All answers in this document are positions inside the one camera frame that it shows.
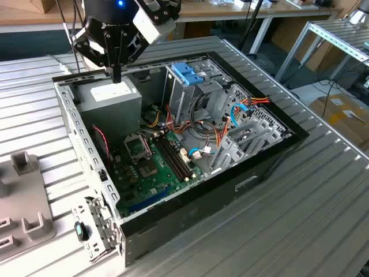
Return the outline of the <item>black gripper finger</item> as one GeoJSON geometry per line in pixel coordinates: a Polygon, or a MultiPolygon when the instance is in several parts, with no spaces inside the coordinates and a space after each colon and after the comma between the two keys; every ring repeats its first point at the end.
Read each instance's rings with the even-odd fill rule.
{"type": "Polygon", "coordinates": [[[72,36],[72,46],[73,49],[79,52],[85,60],[88,60],[88,65],[94,64],[97,67],[105,68],[107,74],[110,76],[113,83],[115,82],[115,54],[112,53],[107,47],[101,48],[103,52],[94,49],[91,46],[92,38],[90,38],[89,33],[86,28],[83,27],[75,35],[72,36]]]}
{"type": "Polygon", "coordinates": [[[134,36],[129,36],[126,32],[121,32],[119,42],[118,61],[115,67],[115,82],[121,82],[122,68],[129,63],[135,62],[138,57],[149,46],[146,39],[137,32],[134,36]]]}

